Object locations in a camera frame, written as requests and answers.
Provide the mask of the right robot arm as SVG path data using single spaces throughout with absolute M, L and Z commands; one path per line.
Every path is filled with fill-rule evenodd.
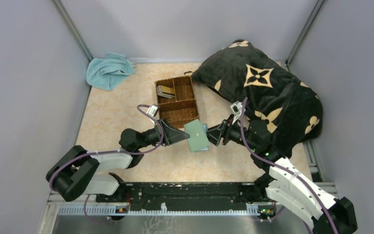
M 223 120 L 209 128 L 206 135 L 216 146 L 230 141 L 245 146 L 254 164 L 264 170 L 243 198 L 280 203 L 314 234 L 353 234 L 358 230 L 353 203 L 346 197 L 335 197 L 304 176 L 273 145 L 263 120 L 251 121 L 248 128 L 240 122 Z

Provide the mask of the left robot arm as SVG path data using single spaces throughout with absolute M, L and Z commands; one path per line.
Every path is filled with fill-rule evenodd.
M 113 201 L 122 201 L 127 194 L 119 177 L 109 174 L 111 169 L 129 169 L 137 166 L 146 152 L 160 146 L 170 146 L 189 139 L 190 135 L 171 126 L 165 119 L 155 122 L 152 129 L 139 132 L 131 128 L 121 133 L 118 150 L 88 152 L 80 145 L 72 147 L 47 173 L 50 189 L 67 201 L 81 195 L 108 195 Z

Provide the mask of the green leather card holder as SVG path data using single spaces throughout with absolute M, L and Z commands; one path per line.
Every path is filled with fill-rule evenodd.
M 187 144 L 191 153 L 207 151 L 210 142 L 206 135 L 206 125 L 195 119 L 184 125 L 185 133 L 189 134 Z

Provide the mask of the brown woven divided basket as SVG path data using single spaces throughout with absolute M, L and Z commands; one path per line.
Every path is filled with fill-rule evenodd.
M 175 94 L 173 98 L 156 95 L 159 118 L 165 119 L 171 126 L 178 129 L 199 119 L 197 100 L 190 76 L 157 80 L 154 84 L 156 87 L 162 85 L 172 88 Z

